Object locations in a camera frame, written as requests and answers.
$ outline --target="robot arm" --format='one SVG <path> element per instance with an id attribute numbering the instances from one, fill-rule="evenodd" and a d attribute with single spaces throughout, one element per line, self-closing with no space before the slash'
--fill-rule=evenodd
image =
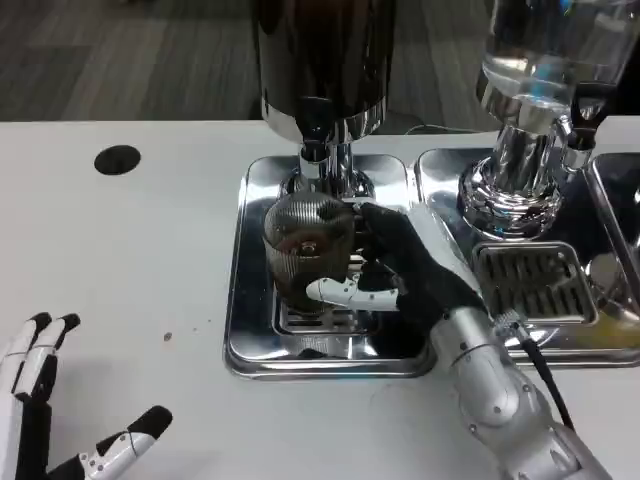
<path id="1" fill-rule="evenodd" d="M 509 357 L 475 277 L 437 215 L 426 205 L 408 216 L 373 204 L 360 211 L 377 244 L 367 260 L 386 255 L 386 266 L 399 277 L 395 288 L 363 291 L 359 281 L 320 279 L 307 295 L 352 309 L 397 309 L 421 322 L 453 380 L 463 421 L 496 456 L 505 478 L 610 480 L 575 432 L 553 419 L 545 397 Z"/>
<path id="2" fill-rule="evenodd" d="M 611 479 L 575 432 L 553 419 L 485 312 L 453 310 L 433 327 L 431 341 L 458 392 L 463 421 L 497 457 L 506 478 Z"/>
<path id="3" fill-rule="evenodd" d="M 47 474 L 57 351 L 80 324 L 38 314 L 25 322 L 0 358 L 0 480 L 114 480 L 144 454 L 172 421 L 153 407 L 125 431 L 101 441 Z"/>

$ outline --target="drip tray grate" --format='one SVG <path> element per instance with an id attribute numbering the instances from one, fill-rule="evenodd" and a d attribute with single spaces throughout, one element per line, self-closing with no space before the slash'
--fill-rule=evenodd
<path id="1" fill-rule="evenodd" d="M 492 316 L 517 309 L 532 323 L 560 325 L 597 317 L 576 252 L 566 243 L 481 243 L 472 268 Z"/>

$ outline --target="white table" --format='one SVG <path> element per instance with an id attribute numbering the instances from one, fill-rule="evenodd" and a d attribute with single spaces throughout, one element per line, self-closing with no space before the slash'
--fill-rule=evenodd
<path id="1" fill-rule="evenodd" d="M 494 138 L 370 137 L 355 150 L 411 163 Z M 640 121 L 612 119 L 600 142 L 639 150 Z M 140 165 L 96 172 L 113 144 L 137 147 Z M 129 480 L 495 478 L 438 373 L 263 383 L 225 369 L 240 179 L 256 158 L 295 150 L 261 122 L 0 126 L 0 338 L 41 310 L 83 321 L 61 353 L 52 466 L 162 404 L 174 423 Z M 614 478 L 638 478 L 640 370 L 556 375 Z"/>

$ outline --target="black glove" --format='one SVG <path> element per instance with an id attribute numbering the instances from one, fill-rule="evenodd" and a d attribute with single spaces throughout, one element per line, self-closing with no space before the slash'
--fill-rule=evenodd
<path id="1" fill-rule="evenodd" d="M 358 239 L 368 264 L 359 288 L 368 288 L 382 263 L 402 280 L 398 309 L 427 331 L 448 312 L 460 307 L 486 311 L 484 302 L 460 277 L 436 262 L 406 215 L 374 204 L 360 206 L 365 235 Z"/>

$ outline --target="floor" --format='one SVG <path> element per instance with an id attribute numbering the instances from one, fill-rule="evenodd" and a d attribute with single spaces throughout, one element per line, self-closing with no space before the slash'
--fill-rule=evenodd
<path id="1" fill-rule="evenodd" d="M 0 121 L 248 119 L 258 96 L 248 3 L 0 0 Z M 488 2 L 398 6 L 392 117 L 495 128 L 474 95 Z"/>

